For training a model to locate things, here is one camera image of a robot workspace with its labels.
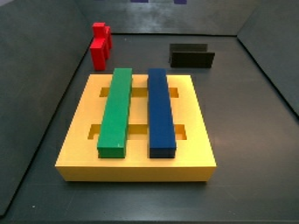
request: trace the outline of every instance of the gray surface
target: gray surface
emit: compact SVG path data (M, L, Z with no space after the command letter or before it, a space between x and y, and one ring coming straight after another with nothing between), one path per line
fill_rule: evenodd
M261 0L75 0L90 24L107 22L114 33L238 35Z
M207 43L213 68L171 69L171 43ZM191 74L218 170L207 184L63 181L54 165L92 73L88 54L3 221L299 221L298 119L239 41L121 35L114 44L106 73Z
M266 0L238 38L299 115L299 1Z
M84 19L71 0L0 7L0 215L90 44Z

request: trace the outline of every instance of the toy block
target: toy block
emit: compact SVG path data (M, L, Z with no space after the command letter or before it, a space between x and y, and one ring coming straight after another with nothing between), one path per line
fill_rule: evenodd
M90 50L94 67L95 70L106 70L106 60L110 58L110 49L113 47L111 29L110 26L106 26L106 23L95 23L92 31L94 41Z
M111 49L113 48L113 38L111 38L110 26L106 26L106 29L107 29L107 46L109 46L109 49Z
M107 39L106 23L95 23L92 25L92 31L95 39Z
M150 158L175 158L175 134L166 70L149 69Z
M64 180L209 181L217 162L190 75L167 75L169 88L173 90L175 158L149 157L147 74L133 75L133 92L138 89L143 93L131 94L126 158L99 157L98 134L102 132L113 77L113 74L92 74L88 77L55 165Z
M211 68L215 52L207 52L206 44L171 44L171 67Z
M125 158L127 154L127 122L131 102L133 69L117 68L98 138L100 158Z
M104 44L106 40L103 38L95 38L90 46L95 70L106 70L107 68Z

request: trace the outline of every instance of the wooden block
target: wooden block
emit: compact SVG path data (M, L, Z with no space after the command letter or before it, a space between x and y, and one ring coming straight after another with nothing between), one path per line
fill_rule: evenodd
M211 68L215 52L173 52L171 67Z
M66 181L209 181L217 169L211 143L190 75L167 75L175 124L175 158L149 157L147 94L131 99L126 158L100 158L98 133L107 104L103 89L113 74L92 74L60 149L56 169ZM134 75L133 92L147 88L147 75Z
M113 37L111 37L111 28L110 26L106 26L106 29L107 29L107 46L109 46L109 49L113 48Z
M111 81L106 113L98 138L100 158L125 158L131 102L133 68L117 68Z
M215 52L207 44L170 44L171 67L211 68Z
M150 158L175 157L174 116L166 70L149 69Z
M94 23L92 31L95 39L107 39L109 35L107 35L106 23Z
M103 38L95 38L90 46L91 58L95 70L106 70L106 40Z

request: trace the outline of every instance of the red object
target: red object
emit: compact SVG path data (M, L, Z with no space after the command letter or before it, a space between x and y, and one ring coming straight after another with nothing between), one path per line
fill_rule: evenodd
M95 70L106 70L110 49L113 48L113 38L110 26L106 23L92 25L94 41L90 46L91 58Z

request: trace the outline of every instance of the gray wall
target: gray wall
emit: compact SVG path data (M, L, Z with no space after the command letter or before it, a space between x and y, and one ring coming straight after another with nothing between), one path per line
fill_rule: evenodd
M90 41L72 0L15 0L0 7L0 215Z
M262 2L238 38L299 115L299 1Z
M114 33L238 35L261 0L75 0L88 22L104 21Z

